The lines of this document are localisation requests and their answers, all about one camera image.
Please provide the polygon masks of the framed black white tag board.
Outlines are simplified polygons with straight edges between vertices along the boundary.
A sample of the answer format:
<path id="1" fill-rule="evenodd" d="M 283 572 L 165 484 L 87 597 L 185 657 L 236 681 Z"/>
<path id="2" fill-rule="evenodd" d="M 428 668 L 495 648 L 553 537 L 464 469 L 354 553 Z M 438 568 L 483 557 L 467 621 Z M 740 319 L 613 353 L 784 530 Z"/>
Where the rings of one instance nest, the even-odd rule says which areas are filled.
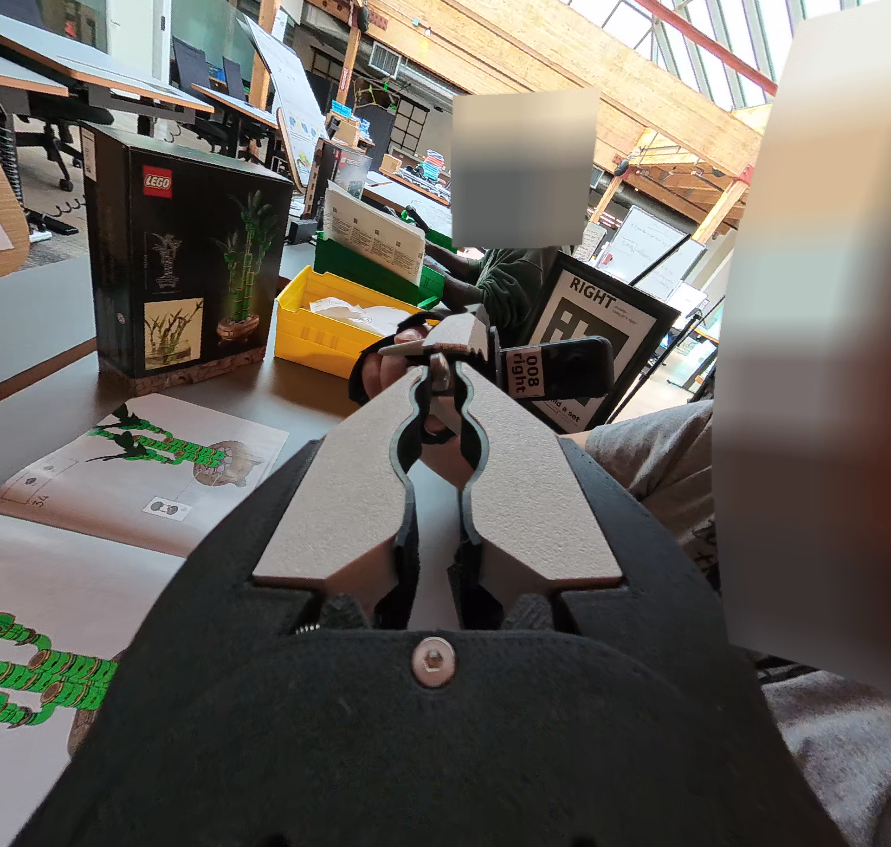
<path id="1" fill-rule="evenodd" d="M 679 311 L 561 253 L 544 281 L 521 344 L 603 336 L 614 351 L 614 388 L 602 399 L 536 402 L 532 412 L 557 433 L 604 424 L 665 338 Z"/>

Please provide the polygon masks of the green plastic bin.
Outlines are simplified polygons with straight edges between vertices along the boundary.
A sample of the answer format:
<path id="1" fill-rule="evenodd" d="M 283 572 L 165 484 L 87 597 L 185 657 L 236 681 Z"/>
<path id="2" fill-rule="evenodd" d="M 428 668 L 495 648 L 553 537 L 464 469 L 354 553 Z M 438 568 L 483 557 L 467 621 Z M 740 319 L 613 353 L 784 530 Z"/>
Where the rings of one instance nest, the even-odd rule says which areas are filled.
<path id="1" fill-rule="evenodd" d="M 321 230 L 316 233 L 314 269 L 316 273 L 332 273 L 354 284 L 361 284 L 424 310 L 431 310 L 438 305 L 445 289 L 445 276 L 440 272 L 423 266 L 420 283 L 412 284 L 408 279 L 396 275 L 379 263 L 343 247 L 334 240 L 326 239 Z"/>

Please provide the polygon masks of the lego instruction booklet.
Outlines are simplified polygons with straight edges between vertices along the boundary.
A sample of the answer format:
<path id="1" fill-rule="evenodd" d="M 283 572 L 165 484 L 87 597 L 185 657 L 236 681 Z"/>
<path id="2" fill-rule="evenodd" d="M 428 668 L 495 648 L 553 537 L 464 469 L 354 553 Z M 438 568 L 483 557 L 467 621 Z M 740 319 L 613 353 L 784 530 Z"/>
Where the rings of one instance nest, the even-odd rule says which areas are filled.
<path id="1" fill-rule="evenodd" d="M 178 559 L 266 478 L 287 437 L 152 394 L 2 486 L 2 845 L 68 765 Z"/>

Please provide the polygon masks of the person's right hand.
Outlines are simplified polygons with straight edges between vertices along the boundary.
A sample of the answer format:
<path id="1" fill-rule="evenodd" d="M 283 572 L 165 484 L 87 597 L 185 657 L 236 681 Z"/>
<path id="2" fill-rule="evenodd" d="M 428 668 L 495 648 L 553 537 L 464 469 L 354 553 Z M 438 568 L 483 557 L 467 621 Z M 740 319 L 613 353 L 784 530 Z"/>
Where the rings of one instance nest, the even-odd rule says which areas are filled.
<path id="1" fill-rule="evenodd" d="M 396 334 L 393 343 L 412 343 L 422 340 L 429 333 L 429 324 L 422 322 Z M 374 398 L 390 385 L 397 382 L 409 367 L 405 356 L 381 356 L 379 352 L 369 354 L 362 364 L 362 386 L 369 398 Z M 473 469 L 463 458 L 461 440 L 453 437 L 443 444 L 422 444 L 420 460 L 431 471 L 461 490 L 473 474 Z"/>

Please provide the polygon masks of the yellow plastic bin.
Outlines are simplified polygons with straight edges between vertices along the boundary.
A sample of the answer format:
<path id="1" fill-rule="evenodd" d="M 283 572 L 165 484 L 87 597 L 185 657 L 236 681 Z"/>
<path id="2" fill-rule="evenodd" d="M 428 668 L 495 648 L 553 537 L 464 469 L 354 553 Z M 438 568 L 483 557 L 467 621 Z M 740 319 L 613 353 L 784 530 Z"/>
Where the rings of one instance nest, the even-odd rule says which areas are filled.
<path id="1" fill-rule="evenodd" d="M 334 273 L 317 273 L 311 265 L 303 268 L 277 297 L 274 354 L 287 361 L 348 378 L 361 352 L 378 337 L 365 329 L 310 310 L 310 303 L 327 297 L 364 308 L 390 306 L 413 314 L 435 306 L 441 292 L 422 292 L 417 307 Z"/>

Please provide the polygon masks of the white printed card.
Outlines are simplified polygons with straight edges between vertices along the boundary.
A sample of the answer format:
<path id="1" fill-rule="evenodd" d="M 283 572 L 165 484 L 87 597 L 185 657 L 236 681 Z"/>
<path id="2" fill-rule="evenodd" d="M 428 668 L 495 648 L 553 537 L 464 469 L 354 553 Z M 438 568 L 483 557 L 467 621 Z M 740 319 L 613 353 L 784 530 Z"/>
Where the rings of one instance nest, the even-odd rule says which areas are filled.
<path id="1" fill-rule="evenodd" d="M 333 181 L 328 182 L 324 197 L 323 234 L 398 277 L 420 284 L 426 244 L 422 230 L 370 207 Z"/>

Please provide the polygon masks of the white crumpled paper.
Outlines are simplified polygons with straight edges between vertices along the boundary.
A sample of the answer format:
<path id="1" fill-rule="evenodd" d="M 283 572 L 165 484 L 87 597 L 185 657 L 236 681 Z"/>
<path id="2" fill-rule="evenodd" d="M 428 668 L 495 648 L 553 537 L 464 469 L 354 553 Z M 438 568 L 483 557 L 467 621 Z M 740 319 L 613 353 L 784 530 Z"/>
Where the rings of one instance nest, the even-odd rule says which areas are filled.
<path id="1" fill-rule="evenodd" d="M 339 320 L 379 337 L 395 335 L 398 325 L 413 314 L 385 305 L 362 307 L 330 296 L 310 302 L 308 309 L 314 314 Z"/>

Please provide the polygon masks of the whiteboard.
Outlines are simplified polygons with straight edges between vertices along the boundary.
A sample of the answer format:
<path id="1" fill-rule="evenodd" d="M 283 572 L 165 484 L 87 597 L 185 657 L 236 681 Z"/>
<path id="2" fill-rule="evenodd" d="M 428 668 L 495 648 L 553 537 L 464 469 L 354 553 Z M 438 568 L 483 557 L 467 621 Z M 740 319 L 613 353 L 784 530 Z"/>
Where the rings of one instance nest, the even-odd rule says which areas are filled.
<path id="1" fill-rule="evenodd" d="M 652 262 L 685 237 L 685 233 L 633 206 L 611 240 L 600 268 L 626 284 L 636 278 Z M 666 302 L 674 288 L 684 279 L 705 250 L 705 246 L 687 240 L 685 244 L 653 270 L 638 289 Z"/>

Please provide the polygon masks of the dark cardboard box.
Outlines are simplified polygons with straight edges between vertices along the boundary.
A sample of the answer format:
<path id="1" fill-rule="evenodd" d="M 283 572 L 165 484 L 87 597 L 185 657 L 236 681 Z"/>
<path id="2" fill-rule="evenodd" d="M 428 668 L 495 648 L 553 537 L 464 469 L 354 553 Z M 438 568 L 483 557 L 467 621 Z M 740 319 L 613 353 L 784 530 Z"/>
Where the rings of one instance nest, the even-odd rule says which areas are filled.
<path id="1" fill-rule="evenodd" d="M 347 148 L 333 140 L 320 139 L 314 157 L 316 186 L 313 199 L 323 198 L 330 182 L 361 199 L 372 160 L 359 150 Z"/>

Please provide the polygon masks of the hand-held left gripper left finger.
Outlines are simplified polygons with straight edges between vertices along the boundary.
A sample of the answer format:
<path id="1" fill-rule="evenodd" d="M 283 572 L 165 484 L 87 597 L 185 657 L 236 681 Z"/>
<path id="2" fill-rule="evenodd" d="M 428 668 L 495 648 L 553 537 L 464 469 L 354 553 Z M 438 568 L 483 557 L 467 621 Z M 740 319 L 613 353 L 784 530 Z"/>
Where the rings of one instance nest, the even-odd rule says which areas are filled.
<path id="1" fill-rule="evenodd" d="M 427 369 L 395 384 L 331 430 L 253 577 L 324 596 L 350 594 L 373 622 L 405 629 L 420 563 L 413 485 L 427 417 Z"/>

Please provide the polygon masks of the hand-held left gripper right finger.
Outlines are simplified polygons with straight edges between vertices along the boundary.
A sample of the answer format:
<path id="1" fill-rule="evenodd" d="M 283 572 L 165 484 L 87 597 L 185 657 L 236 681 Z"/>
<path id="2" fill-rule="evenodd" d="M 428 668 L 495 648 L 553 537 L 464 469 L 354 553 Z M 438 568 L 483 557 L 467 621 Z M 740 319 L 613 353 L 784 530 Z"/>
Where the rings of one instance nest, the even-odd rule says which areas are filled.
<path id="1" fill-rule="evenodd" d="M 618 586 L 618 561 L 558 435 L 467 363 L 455 367 L 454 406 L 472 469 L 449 569 L 462 627 L 499 627 L 523 595 Z"/>

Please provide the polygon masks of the plywood panel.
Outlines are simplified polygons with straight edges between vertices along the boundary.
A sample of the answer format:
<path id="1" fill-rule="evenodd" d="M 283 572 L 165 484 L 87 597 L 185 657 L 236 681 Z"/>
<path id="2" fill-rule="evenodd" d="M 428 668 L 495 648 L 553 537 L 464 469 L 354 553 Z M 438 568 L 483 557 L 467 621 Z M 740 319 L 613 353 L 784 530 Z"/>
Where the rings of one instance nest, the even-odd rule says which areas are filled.
<path id="1" fill-rule="evenodd" d="M 13 189 L 1 169 L 1 270 L 4 277 L 16 272 L 26 261 L 30 248 L 28 221 Z"/>

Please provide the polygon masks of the white poster board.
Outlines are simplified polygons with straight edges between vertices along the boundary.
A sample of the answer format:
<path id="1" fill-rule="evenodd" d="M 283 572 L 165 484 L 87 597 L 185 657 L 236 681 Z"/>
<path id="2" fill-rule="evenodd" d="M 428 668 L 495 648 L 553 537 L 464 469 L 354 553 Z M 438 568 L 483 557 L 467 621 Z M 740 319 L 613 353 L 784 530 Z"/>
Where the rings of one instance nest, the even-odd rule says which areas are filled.
<path id="1" fill-rule="evenodd" d="M 324 116 L 295 52 L 250 17 L 245 17 L 241 24 L 270 74 L 277 102 L 274 115 L 282 133 L 286 158 L 295 184 L 304 192 L 317 143 L 329 138 Z"/>

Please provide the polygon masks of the black lego set box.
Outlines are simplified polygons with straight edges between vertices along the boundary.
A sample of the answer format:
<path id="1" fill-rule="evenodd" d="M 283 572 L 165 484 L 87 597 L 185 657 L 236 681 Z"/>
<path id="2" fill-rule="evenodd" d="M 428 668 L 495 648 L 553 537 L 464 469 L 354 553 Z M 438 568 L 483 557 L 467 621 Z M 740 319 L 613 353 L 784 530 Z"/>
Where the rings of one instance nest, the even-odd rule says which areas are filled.
<path id="1" fill-rule="evenodd" d="M 81 140 L 100 371 L 140 396 L 261 362 L 292 182 L 114 127 Z"/>

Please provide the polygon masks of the grey desk orange edge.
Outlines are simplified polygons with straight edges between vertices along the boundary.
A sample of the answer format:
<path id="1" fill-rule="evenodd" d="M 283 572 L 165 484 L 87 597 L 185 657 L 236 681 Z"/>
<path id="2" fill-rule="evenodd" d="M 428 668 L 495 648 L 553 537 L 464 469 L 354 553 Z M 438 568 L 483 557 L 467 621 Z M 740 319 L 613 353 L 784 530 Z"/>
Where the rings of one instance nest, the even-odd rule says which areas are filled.
<path id="1" fill-rule="evenodd" d="M 73 80 L 126 91 L 171 106 L 208 114 L 214 111 L 213 105 L 162 84 L 150 73 L 131 70 L 102 51 L 11 17 L 1 17 L 1 43 L 6 50 Z"/>

